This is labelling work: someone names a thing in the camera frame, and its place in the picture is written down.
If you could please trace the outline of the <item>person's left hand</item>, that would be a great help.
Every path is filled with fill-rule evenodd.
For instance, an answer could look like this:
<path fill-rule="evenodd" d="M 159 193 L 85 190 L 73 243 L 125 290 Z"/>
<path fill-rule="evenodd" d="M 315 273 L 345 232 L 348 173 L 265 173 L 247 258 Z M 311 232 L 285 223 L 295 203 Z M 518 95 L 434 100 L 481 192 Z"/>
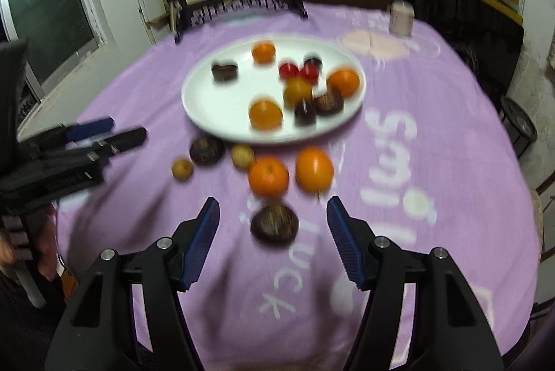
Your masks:
<path fill-rule="evenodd" d="M 37 237 L 37 249 L 41 251 L 41 259 L 37 269 L 48 281 L 53 281 L 57 276 L 57 244 L 56 231 L 54 230 L 54 215 L 56 209 L 50 205 L 44 208 L 39 215 L 45 221 L 41 234 Z M 15 250 L 8 242 L 4 232 L 1 232 L 1 272 L 8 278 L 15 279 L 15 273 L 11 267 L 16 262 Z"/>

